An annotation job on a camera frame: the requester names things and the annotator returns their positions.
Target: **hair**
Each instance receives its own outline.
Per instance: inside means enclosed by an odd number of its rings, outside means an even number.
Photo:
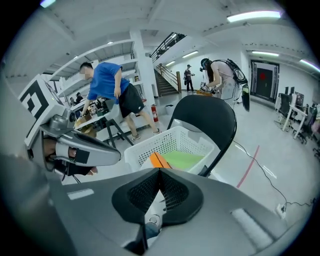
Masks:
[[[205,63],[205,69],[206,69],[206,76],[209,79],[209,83],[214,81],[214,71],[211,68],[211,61],[207,61]]]
[[[83,68],[90,68],[90,69],[94,69],[92,67],[92,65],[89,62],[84,62],[81,64],[79,71],[81,71]]]

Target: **red line on floor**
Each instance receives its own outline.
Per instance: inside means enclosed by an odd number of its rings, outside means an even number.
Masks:
[[[259,151],[259,148],[260,148],[260,146],[258,145],[258,147],[256,148],[256,151],[255,151],[255,153],[254,153],[253,158],[256,158],[256,156],[257,156],[257,154],[258,154],[258,151]],[[244,182],[244,180],[246,179],[246,177],[247,177],[247,175],[248,175],[248,173],[249,173],[252,165],[254,164],[254,161],[255,161],[255,160],[252,159],[251,163],[250,163],[249,166],[248,166],[248,169],[246,169],[246,171],[245,171],[242,179],[240,180],[239,184],[236,186],[237,188],[240,188],[241,184],[242,184],[242,183]]]

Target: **white plastic basket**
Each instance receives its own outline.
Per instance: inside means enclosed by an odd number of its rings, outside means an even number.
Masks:
[[[176,126],[146,139],[127,148],[124,151],[124,161],[130,165],[132,172],[137,172],[153,152],[158,152],[160,155],[172,151],[186,152],[204,156],[188,170],[188,173],[198,174],[205,166],[207,158],[214,151],[215,146],[202,137],[199,138],[199,142],[195,142],[189,138],[188,132],[186,128]]]

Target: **ceiling light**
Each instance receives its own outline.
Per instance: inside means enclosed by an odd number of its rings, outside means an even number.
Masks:
[[[278,53],[271,53],[271,52],[264,52],[264,51],[253,51],[253,54],[261,54],[261,55],[269,55],[269,56],[275,56],[278,57]]]
[[[171,65],[171,64],[173,64],[173,63],[175,63],[175,61],[171,61],[170,63],[168,63],[168,64],[165,65],[165,66],[167,67],[167,66],[169,66],[169,65]]]
[[[47,8],[48,6],[52,5],[56,0],[43,0],[41,1],[40,5],[43,8]]]
[[[301,63],[308,65],[309,67],[315,69],[316,71],[320,72],[320,69],[318,67],[316,67],[315,65],[311,64],[310,62],[302,59],[300,60]]]
[[[253,18],[281,18],[281,14],[279,11],[272,11],[272,10],[261,10],[261,11],[252,11],[241,13],[237,15],[232,15],[227,17],[229,22],[237,22],[241,20],[248,20]]]
[[[189,53],[189,54],[187,54],[187,55],[182,56],[182,58],[189,57],[190,55],[196,54],[196,53],[198,53],[198,52],[199,52],[199,51],[195,50],[195,51],[193,51],[193,52],[191,52],[191,53]]]

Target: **ceiling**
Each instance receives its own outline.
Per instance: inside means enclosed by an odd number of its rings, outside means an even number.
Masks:
[[[141,29],[149,51],[177,32],[202,45],[237,41],[248,51],[282,53],[283,61],[315,61],[285,14],[277,21],[228,23],[229,15],[257,10],[281,8],[271,0],[56,0],[40,7],[21,28],[5,55],[4,71],[9,83],[23,78],[28,82],[92,48],[129,39],[130,28]]]

